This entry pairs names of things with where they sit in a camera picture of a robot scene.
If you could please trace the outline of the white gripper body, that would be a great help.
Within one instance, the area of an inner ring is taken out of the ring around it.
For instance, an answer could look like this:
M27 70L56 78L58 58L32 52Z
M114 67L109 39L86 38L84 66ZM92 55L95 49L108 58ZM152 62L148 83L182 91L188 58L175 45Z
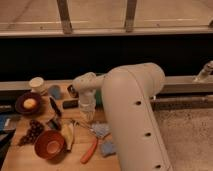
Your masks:
M92 122L95 116L96 99L94 94L81 94L78 100L81 116L86 122Z

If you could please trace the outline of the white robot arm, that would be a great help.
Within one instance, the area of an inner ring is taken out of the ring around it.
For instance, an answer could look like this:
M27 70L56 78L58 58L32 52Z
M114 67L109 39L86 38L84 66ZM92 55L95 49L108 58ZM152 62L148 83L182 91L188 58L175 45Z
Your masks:
M150 104L165 83L154 63L125 65L98 76L92 72L75 78L82 111L99 89L121 171L173 171Z

